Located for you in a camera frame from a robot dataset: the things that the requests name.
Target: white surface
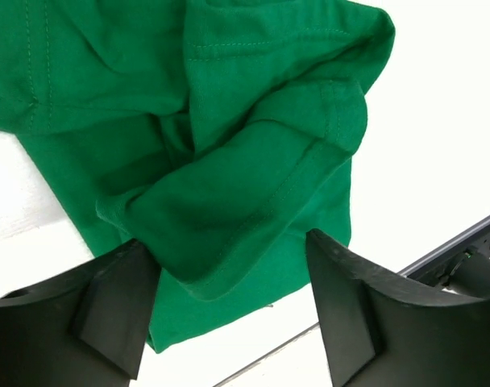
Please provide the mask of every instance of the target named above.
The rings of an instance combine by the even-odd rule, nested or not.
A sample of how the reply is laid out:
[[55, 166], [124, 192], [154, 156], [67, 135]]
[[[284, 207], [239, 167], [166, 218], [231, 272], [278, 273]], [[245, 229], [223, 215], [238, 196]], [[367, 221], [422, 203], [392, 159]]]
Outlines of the white surface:
[[[490, 214], [490, 1], [367, 3], [389, 12], [397, 41], [368, 95], [351, 248], [398, 270]], [[20, 146], [0, 134], [0, 296], [90, 257]], [[147, 350], [132, 386], [211, 387], [316, 319], [306, 287], [159, 356]], [[313, 333], [233, 386], [328, 386], [322, 353]]]

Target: black plastic holder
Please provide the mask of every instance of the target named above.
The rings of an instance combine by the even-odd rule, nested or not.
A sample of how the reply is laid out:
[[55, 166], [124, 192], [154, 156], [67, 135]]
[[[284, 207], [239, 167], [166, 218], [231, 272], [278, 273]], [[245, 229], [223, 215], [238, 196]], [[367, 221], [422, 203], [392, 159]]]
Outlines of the black plastic holder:
[[306, 253], [334, 387], [490, 387], [490, 216], [398, 274], [319, 230]]
[[132, 240], [0, 299], [0, 387], [126, 387], [136, 379], [160, 267]]

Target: green fabric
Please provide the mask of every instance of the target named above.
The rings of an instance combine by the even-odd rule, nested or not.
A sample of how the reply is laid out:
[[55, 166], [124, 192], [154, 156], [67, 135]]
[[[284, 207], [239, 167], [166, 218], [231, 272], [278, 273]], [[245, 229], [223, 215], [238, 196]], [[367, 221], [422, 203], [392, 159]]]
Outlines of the green fabric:
[[307, 284], [309, 229], [349, 242], [393, 37], [344, 0], [0, 0], [0, 130], [95, 255], [164, 267], [160, 352]]

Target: stitching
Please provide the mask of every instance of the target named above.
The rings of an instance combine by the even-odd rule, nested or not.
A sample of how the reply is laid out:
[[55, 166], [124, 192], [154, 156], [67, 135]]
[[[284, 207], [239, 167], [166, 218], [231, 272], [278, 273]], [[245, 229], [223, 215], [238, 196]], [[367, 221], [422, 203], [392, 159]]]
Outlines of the stitching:
[[[330, 131], [330, 120], [329, 120], [329, 113], [326, 109], [326, 103], [325, 103], [325, 100], [324, 100], [324, 93], [323, 93], [323, 88], [322, 88], [322, 85], [319, 86], [319, 89], [320, 89], [320, 99], [321, 99], [321, 102], [322, 102], [322, 110], [324, 112], [324, 117], [325, 117], [325, 120], [326, 120], [326, 130], [325, 130], [325, 135], [324, 135], [324, 140], [314, 140], [309, 146], [308, 146], [308, 149], [310, 152], [312, 152], [312, 156], [311, 158], [309, 159], [309, 164], [312, 165], [313, 162], [315, 161], [315, 159], [317, 158], [317, 154], [324, 148], [325, 146], [325, 141], [326, 141], [326, 138], [327, 136], [329, 135], [329, 131]], [[267, 200], [266, 203], [264, 203], [257, 211], [255, 211], [251, 216], [249, 216], [241, 225], [240, 227], [238, 227], [236, 229], [236, 231], [232, 234], [232, 236], [227, 240], [227, 242], [223, 245], [222, 249], [220, 250], [219, 254], [217, 255], [217, 259], [216, 260], [219, 260], [223, 254], [226, 252], [227, 248], [229, 247], [229, 245], [234, 242], [236, 240], [236, 238], [238, 237], [238, 234], [239, 232], [246, 226], [248, 225], [250, 222], [252, 222], [254, 220], [254, 218], [257, 218], [257, 215], [261, 212], [261, 210], [263, 210], [267, 205], [268, 203], [270, 203], [272, 200], [274, 200], [277, 196], [277, 194], [279, 193], [279, 191], [283, 188], [283, 186], [286, 184], [286, 182], [291, 179], [293, 177], [293, 174], [298, 170], [299, 166], [302, 164], [302, 161], [304, 160], [304, 157], [302, 157], [298, 162], [297, 164], [295, 165], [295, 167], [293, 168], [293, 171], [286, 177], [286, 179], [284, 179], [284, 181], [281, 183], [281, 185], [279, 186], [279, 188], [276, 190], [276, 192]], [[299, 182], [299, 180], [301, 179], [302, 177], [302, 174], [299, 174], [299, 176], [293, 181], [290, 189], [284, 194], [284, 196], [281, 198], [280, 200], [280, 204], [282, 202], [284, 202], [284, 200], [290, 195], [290, 193], [293, 191], [293, 189], [297, 186], [297, 183]], [[266, 214], [264, 217], [260, 218], [258, 220], [258, 222], [256, 223], [256, 225], [250, 230], [250, 232], [253, 232], [255, 229], [257, 229], [261, 224], [263, 224], [263, 222], [270, 216], [272, 215], [272, 213], [274, 212], [274, 209], [272, 208], [270, 210], [270, 212], [268, 212], [268, 214]], [[211, 278], [204, 283], [203, 286], [210, 286], [211, 284], [213, 284], [216, 279], [217, 279], [217, 275], [220, 274], [221, 272], [223, 272], [224, 270], [226, 270], [226, 268], [229, 266], [230, 262], [229, 261], [224, 261], [222, 263], [222, 265], [211, 275]]]
[[340, 109], [338, 108], [338, 100], [336, 99], [336, 92], [334, 90], [334, 87], [331, 87], [331, 92], [333, 93], [333, 101], [334, 101], [334, 111], [336, 114], [336, 140], [339, 142], [340, 141], [340, 135], [341, 135], [341, 127], [340, 127]]
[[[18, 102], [26, 102], [28, 103], [27, 100], [20, 99], [20, 98], [11, 98], [12, 101], [18, 101]], [[108, 111], [117, 111], [117, 112], [133, 112], [133, 113], [147, 113], [146, 111], [141, 111], [141, 110], [132, 110], [132, 109], [114, 109], [110, 107], [100, 107], [100, 106], [75, 106], [75, 105], [61, 105], [57, 103], [46, 103], [46, 102], [40, 102], [37, 100], [34, 100], [30, 102], [30, 105], [41, 105], [41, 106], [51, 106], [51, 107], [61, 107], [65, 109], [81, 109], [81, 110], [108, 110]]]
[[[319, 40], [321, 39], [322, 37], [321, 36], [313, 36], [313, 35], [300, 35], [299, 36], [299, 40], [311, 40], [311, 39], [316, 39], [316, 40]], [[331, 39], [331, 40], [335, 40], [335, 41], [338, 41], [338, 39], [336, 38], [336, 36], [328, 36], [327, 39]], [[289, 46], [289, 43], [291, 43], [291, 40], [281, 40], [280, 42], [259, 42], [258, 44], [268, 44], [268, 43], [280, 43], [280, 45], [278, 47], [276, 47], [276, 49], [282, 49], [282, 48], [286, 48]], [[199, 62], [199, 61], [202, 61], [202, 62], [208, 62], [208, 61], [212, 61], [212, 60], [229, 60], [229, 59], [238, 59], [238, 58], [247, 58], [247, 57], [253, 57], [253, 56], [261, 56], [261, 55], [265, 55], [265, 54], [268, 54], [270, 52], [252, 52], [252, 53], [249, 53], [249, 54], [236, 54], [236, 55], [233, 55], [233, 56], [218, 56], [218, 57], [214, 57], [214, 58], [187, 58], [187, 61], [188, 62]]]
[[[37, 102], [37, 97], [35, 96], [34, 80], [32, 79], [32, 58], [31, 58], [31, 45], [30, 45], [30, 11], [28, 10], [28, 0], [25, 0], [25, 21], [27, 25], [27, 52], [28, 52], [28, 82], [30, 84], [30, 91], [32, 95], [32, 101], [30, 107], [33, 106], [34, 102]], [[30, 115], [30, 128], [31, 131], [34, 127], [34, 116], [35, 109], [32, 109]]]
[[[304, 28], [304, 31], [307, 31], [307, 32], [334, 32], [334, 33], [338, 33], [338, 34], [342, 34], [342, 35], [351, 35], [350, 32], [346, 32], [346, 31], [342, 31], [342, 30], [337, 30], [337, 29], [333, 29], [333, 28], [310, 28], [310, 27], [307, 27], [307, 28]], [[281, 41], [285, 41], [285, 40], [291, 40], [291, 39], [294, 39], [294, 38], [301, 38], [301, 37], [304, 37], [304, 34], [302, 32], [298, 33], [298, 34], [295, 34], [295, 35], [292, 35], [288, 38], [284, 38], [282, 39]], [[195, 47], [195, 48], [210, 48], [210, 47], [242, 47], [242, 46], [260, 46], [260, 45], [264, 45], [264, 44], [274, 44], [274, 43], [279, 43], [279, 41], [277, 40], [270, 40], [270, 41], [266, 41], [266, 42], [255, 42], [255, 43], [222, 43], [222, 44], [193, 44], [193, 43], [187, 43], [189, 46], [191, 47]]]
[[48, 0], [44, 0], [44, 30], [46, 33], [46, 73], [48, 78], [48, 132], [52, 128], [52, 78], [50, 76], [50, 34], [48, 27]]

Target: green shirt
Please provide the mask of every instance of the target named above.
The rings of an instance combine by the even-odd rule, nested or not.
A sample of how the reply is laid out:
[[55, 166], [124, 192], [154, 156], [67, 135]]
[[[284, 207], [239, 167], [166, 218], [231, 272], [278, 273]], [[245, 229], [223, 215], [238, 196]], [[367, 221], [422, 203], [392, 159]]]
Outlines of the green shirt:
[[393, 38], [345, 0], [0, 0], [0, 130], [94, 255], [152, 251], [160, 352], [307, 284], [308, 230], [349, 242]]

